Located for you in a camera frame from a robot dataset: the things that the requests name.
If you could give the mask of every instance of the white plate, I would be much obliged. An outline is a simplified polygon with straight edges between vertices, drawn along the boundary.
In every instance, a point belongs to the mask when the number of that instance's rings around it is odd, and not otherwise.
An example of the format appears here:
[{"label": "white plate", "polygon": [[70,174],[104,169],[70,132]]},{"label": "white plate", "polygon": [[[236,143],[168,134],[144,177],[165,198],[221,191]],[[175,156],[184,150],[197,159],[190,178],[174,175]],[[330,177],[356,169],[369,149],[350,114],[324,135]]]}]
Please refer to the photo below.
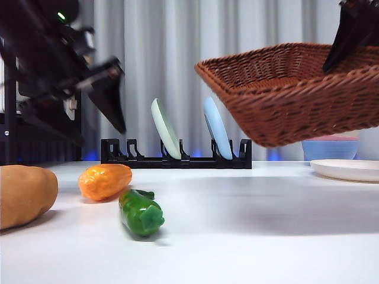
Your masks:
[{"label": "white plate", "polygon": [[165,145],[167,152],[174,159],[180,160],[182,155],[180,153],[179,139],[175,134],[165,109],[158,99],[152,102],[152,115],[160,139]]},{"label": "white plate", "polygon": [[379,182],[379,161],[313,160],[310,165],[320,175],[330,178]]}]

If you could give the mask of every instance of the brown wicker basket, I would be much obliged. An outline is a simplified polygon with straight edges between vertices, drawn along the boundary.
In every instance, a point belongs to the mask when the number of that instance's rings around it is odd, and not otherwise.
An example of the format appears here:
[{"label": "brown wicker basket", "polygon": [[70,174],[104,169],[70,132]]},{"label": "brown wicker basket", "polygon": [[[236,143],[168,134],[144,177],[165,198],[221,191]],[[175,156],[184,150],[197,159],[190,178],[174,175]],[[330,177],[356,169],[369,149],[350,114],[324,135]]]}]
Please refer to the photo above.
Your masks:
[{"label": "brown wicker basket", "polygon": [[289,43],[210,59],[195,69],[241,129],[265,147],[379,125],[379,47],[325,75],[331,46]]}]

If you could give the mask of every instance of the curtain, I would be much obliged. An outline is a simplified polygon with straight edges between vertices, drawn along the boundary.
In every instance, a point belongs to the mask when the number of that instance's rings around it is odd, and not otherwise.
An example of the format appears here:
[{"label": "curtain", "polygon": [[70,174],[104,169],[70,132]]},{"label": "curtain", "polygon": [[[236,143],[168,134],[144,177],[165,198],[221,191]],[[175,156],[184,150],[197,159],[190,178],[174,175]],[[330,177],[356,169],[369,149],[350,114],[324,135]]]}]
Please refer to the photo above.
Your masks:
[{"label": "curtain", "polygon": [[[119,135],[83,96],[84,159],[99,158],[101,138],[136,138],[145,156],[158,156],[151,116],[163,103],[184,150],[210,155],[203,101],[212,96],[235,153],[246,138],[224,105],[194,71],[204,59],[285,42],[332,43],[339,24],[336,0],[82,0],[78,25],[95,28],[94,62],[117,56],[125,71],[121,103],[127,133]],[[303,160],[301,143],[266,149],[253,143],[254,160]]]}]

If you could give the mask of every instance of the green pepper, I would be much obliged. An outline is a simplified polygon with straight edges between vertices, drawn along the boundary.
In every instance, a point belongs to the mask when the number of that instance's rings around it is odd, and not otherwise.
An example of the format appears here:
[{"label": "green pepper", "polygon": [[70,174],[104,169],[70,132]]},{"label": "green pepper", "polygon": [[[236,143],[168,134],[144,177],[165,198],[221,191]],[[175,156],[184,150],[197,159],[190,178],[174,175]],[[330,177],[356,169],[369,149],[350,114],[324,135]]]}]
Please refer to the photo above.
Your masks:
[{"label": "green pepper", "polygon": [[147,236],[163,225],[163,211],[153,199],[154,192],[130,189],[121,194],[118,206],[123,223],[130,231]]}]

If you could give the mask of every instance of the plate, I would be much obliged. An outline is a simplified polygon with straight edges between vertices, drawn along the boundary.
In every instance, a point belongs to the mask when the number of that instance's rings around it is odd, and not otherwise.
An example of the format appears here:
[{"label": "plate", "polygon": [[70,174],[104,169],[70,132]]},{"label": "plate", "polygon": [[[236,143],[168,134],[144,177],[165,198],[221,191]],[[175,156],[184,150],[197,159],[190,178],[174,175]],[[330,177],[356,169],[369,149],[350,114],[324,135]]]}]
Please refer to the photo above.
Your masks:
[{"label": "plate", "polygon": [[379,182],[379,161],[313,160],[312,168],[323,176],[360,182]]},{"label": "plate", "polygon": [[182,155],[180,153],[179,139],[174,132],[174,128],[172,127],[164,107],[158,99],[154,99],[152,102],[152,115],[155,127],[167,152],[174,159],[181,160]]},{"label": "plate", "polygon": [[220,155],[227,160],[233,160],[232,150],[230,149],[223,120],[214,100],[210,96],[204,101],[204,115],[209,133],[212,139],[216,141]]}]

